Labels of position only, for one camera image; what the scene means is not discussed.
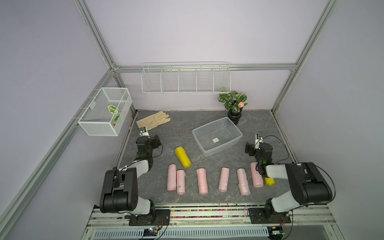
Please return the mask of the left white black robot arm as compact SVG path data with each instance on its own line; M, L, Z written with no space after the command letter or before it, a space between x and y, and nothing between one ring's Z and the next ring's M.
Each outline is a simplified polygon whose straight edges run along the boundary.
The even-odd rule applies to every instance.
M154 164L154 149L162 146L158 135L141 136L136 140L134 161L105 173L99 208L102 213L150 216L155 214L153 201L139 196L138 179L149 172Z

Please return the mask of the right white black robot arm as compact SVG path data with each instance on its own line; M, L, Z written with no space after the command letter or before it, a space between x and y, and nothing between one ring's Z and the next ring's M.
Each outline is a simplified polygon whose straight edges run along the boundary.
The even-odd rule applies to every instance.
M268 199L261 216L268 222L283 218L289 211L309 205L330 203L336 196L317 165L312 162L274 164L273 147L264 142L246 143L245 153L255 157L253 167L263 178L288 180L290 189L278 196Z

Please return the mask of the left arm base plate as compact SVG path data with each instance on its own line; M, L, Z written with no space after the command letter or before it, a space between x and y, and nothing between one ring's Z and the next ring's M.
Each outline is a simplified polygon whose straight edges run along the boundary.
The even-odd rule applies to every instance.
M170 210L157 210L154 214L129 217L129 226L168 226L171 219Z

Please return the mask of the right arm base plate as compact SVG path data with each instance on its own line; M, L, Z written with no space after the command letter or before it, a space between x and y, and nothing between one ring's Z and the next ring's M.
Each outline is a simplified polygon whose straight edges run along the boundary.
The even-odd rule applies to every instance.
M292 222L288 212L276 213L271 211L268 213L262 208L250 208L247 210L247 215L251 220L251 224L275 224L283 225L290 224Z

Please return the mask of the clear plastic storage box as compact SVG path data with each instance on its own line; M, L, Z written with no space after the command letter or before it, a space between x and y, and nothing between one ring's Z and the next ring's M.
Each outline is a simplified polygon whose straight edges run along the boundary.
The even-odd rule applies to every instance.
M232 147L243 137L242 132L228 117L198 127L192 133L205 157Z

